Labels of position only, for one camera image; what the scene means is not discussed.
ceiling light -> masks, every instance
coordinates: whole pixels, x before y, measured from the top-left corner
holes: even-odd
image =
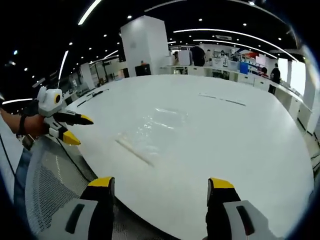
[[[16,100],[9,100],[9,101],[4,101],[2,105],[4,104],[10,104],[10,103],[15,103],[15,102],[23,102],[23,101],[31,101],[33,98],[24,98],[24,99],[16,99]]]
[[[174,31],[173,33],[191,32],[191,31],[216,31],[216,32],[224,32],[224,33],[230,33],[230,34],[239,34],[239,35],[246,36],[246,37],[249,37],[249,38],[253,38],[253,39],[259,40],[261,42],[264,42],[266,44],[269,44],[269,45],[279,49],[283,53],[287,54],[293,60],[298,61],[298,59],[296,59],[294,56],[292,56],[289,52],[287,52],[286,50],[282,49],[281,47],[279,47],[277,45],[274,45],[273,43],[268,42],[266,40],[263,40],[263,39],[261,39],[259,37],[252,36],[252,35],[249,35],[249,34],[246,34],[246,33],[238,32],[238,31],[230,31],[230,30],[223,30],[223,29],[212,29],[212,28],[195,28],[195,29],[178,30],[178,31]]]
[[[63,56],[63,59],[62,59],[62,63],[61,63],[61,67],[60,67],[60,72],[59,72],[59,78],[58,78],[58,80],[60,80],[60,78],[61,78],[62,69],[64,68],[64,64],[65,64],[65,61],[66,61],[68,52],[69,52],[69,51],[65,51],[65,53],[64,53],[64,56]]]
[[[119,51],[119,50],[116,50],[116,51],[110,53],[109,55],[105,56],[104,58],[106,59],[107,57],[110,57],[112,54],[115,54],[115,53],[117,53],[118,51]]]
[[[193,40],[193,41],[195,41],[195,42],[200,42],[200,41],[206,41],[206,42],[218,42],[218,43],[226,43],[226,44],[235,44],[235,45],[238,45],[238,46],[242,46],[242,47],[245,47],[245,48],[252,48],[252,49],[254,49],[254,50],[257,50],[257,51],[259,51],[259,52],[262,52],[263,54],[267,54],[267,55],[269,55],[269,56],[271,56],[271,57],[273,57],[273,58],[275,58],[275,59],[278,59],[276,56],[274,56],[274,55],[272,55],[272,54],[270,54],[270,53],[268,53],[268,52],[266,52],[266,51],[262,51],[262,50],[260,50],[260,49],[257,49],[257,48],[255,48],[255,47],[252,47],[252,46],[247,46],[247,45],[243,45],[243,44],[240,44],[240,43],[236,43],[236,42],[230,42],[230,41],[221,41],[221,40],[209,40],[209,39],[195,39],[195,40]]]
[[[91,6],[87,9],[87,11],[85,11],[85,13],[83,14],[82,18],[80,19],[80,21],[78,22],[78,25],[82,25],[84,24],[85,20],[87,19],[87,17],[89,17],[89,15],[91,14],[91,12],[96,8],[96,6],[101,2],[102,0],[95,0]]]

ceiling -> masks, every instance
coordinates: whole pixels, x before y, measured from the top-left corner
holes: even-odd
[[[253,35],[283,49],[297,48],[293,37],[287,34],[289,27],[281,20],[240,1],[185,0],[144,12],[168,1],[102,0],[81,26],[78,22],[94,0],[5,1],[2,9],[8,16],[0,16],[4,23],[2,40],[5,46],[0,55],[0,92],[6,100],[35,98],[39,87],[32,88],[32,85],[55,71],[59,72],[67,50],[69,53],[62,77],[76,71],[81,64],[103,58],[115,50],[120,50],[121,55],[120,27],[143,15],[163,20],[168,41],[172,39],[178,45],[180,41],[192,44],[193,39],[214,39],[212,35],[225,35],[235,42],[239,39],[239,44],[256,48],[261,45],[266,52],[275,50],[268,44],[238,34],[208,31],[173,33],[176,30],[210,28]],[[256,5],[266,8],[260,2],[256,1]],[[127,19],[128,15],[132,15],[132,19]],[[17,55],[13,55],[15,50],[18,50]],[[301,56],[294,56],[302,61]],[[284,53],[280,57],[289,58]]]

wrist strap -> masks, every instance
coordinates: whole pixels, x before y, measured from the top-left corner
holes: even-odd
[[[20,123],[19,123],[19,135],[26,135],[26,129],[25,129],[25,120],[26,120],[26,115],[22,115],[20,118]]]

cable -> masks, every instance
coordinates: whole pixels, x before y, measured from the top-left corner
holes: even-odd
[[[14,168],[13,168],[12,165],[11,165],[11,162],[10,162],[10,160],[9,160],[9,156],[8,156],[7,150],[6,150],[6,148],[5,148],[4,141],[2,140],[1,133],[0,133],[0,140],[1,140],[2,148],[3,148],[4,154],[5,154],[5,156],[6,156],[6,159],[7,159],[8,163],[9,163],[9,165],[10,165],[10,169],[11,169],[11,172],[12,172],[12,174],[13,174],[14,180],[15,180],[15,182],[17,183],[17,185],[19,186],[19,188],[21,188],[23,191],[25,191],[25,188],[22,187],[21,183],[19,182],[19,180],[18,180],[18,178],[17,178],[17,176],[16,176],[16,173],[15,173],[15,171],[14,171]]]
[[[58,143],[60,144],[60,146],[62,147],[63,151],[65,152],[65,154],[68,156],[68,158],[71,160],[71,162],[73,163],[73,165],[76,167],[76,169],[79,171],[79,173],[82,175],[82,177],[87,180],[89,183],[91,182],[88,178],[86,178],[86,176],[83,174],[83,172],[80,170],[80,168],[77,166],[77,164],[72,160],[72,158],[70,157],[69,153],[67,152],[67,150],[65,149],[65,147],[62,145],[62,143],[60,142],[60,140],[56,137],[56,140],[58,141]]]

human arm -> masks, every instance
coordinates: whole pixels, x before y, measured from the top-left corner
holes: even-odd
[[[20,128],[20,115],[11,115],[5,110],[0,108],[1,116],[5,123],[9,126],[14,134],[19,132]],[[48,132],[48,126],[44,124],[44,117],[37,114],[34,116],[27,116],[24,121],[24,129],[26,134],[30,134],[33,137],[37,137]]]

